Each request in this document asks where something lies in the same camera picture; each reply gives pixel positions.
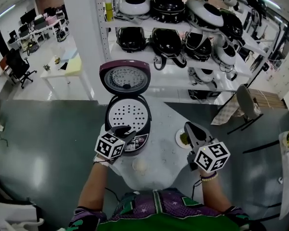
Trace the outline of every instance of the plate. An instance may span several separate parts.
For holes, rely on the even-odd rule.
[[[175,135],[175,141],[177,142],[178,146],[180,146],[183,149],[192,149],[192,147],[190,146],[190,144],[183,144],[181,139],[180,139],[180,135],[185,133],[184,128],[180,129],[177,131],[176,135]]]

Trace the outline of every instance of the beaded bracelet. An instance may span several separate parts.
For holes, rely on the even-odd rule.
[[[216,177],[218,176],[218,173],[215,171],[214,174],[212,174],[211,176],[209,177],[203,177],[201,176],[201,181],[210,181],[210,180],[213,180],[215,179]]]

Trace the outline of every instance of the wristband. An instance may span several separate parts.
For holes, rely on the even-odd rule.
[[[208,176],[208,177],[200,176],[200,178],[201,178],[201,181],[210,181],[210,180],[215,179],[217,176],[218,176],[218,173],[215,171],[214,174],[212,174],[211,176]]]
[[[106,167],[108,167],[108,166],[110,165],[109,162],[106,162],[105,160],[97,157],[97,155],[94,157],[93,163],[100,163],[100,164],[102,164],[102,165],[104,165],[104,166],[106,166]]]

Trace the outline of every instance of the green food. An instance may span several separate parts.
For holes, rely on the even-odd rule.
[[[180,135],[180,140],[184,145],[188,145],[187,134],[183,133]]]

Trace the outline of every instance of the sleeve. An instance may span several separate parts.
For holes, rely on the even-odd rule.
[[[79,206],[74,211],[74,216],[69,223],[66,231],[84,231],[95,230],[100,222],[106,221],[106,214],[103,212],[96,212],[85,207]]]
[[[242,231],[266,231],[266,228],[262,223],[251,220],[250,217],[239,207],[230,207],[224,212],[224,214],[236,223]]]

